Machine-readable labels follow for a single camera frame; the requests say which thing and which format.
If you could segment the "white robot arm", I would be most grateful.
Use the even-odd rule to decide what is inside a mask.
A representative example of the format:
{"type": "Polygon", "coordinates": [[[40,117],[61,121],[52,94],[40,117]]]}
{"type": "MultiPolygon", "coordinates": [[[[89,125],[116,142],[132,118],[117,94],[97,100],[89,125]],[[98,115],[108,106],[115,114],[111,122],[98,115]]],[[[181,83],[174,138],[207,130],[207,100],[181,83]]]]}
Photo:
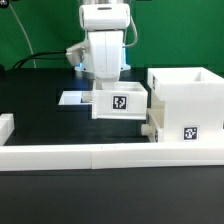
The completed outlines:
{"type": "Polygon", "coordinates": [[[120,78],[124,30],[130,25],[130,6],[124,0],[82,0],[79,21],[86,46],[82,67],[99,82],[120,78]]]}

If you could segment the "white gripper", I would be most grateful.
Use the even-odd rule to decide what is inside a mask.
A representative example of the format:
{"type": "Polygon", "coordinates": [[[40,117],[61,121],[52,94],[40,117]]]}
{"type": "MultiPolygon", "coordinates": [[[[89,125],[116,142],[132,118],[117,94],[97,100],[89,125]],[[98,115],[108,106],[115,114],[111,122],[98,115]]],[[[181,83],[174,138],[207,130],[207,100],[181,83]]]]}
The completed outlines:
{"type": "Polygon", "coordinates": [[[123,31],[130,24],[126,3],[89,4],[79,8],[81,27],[87,32],[95,79],[116,82],[120,78],[123,31]]]}

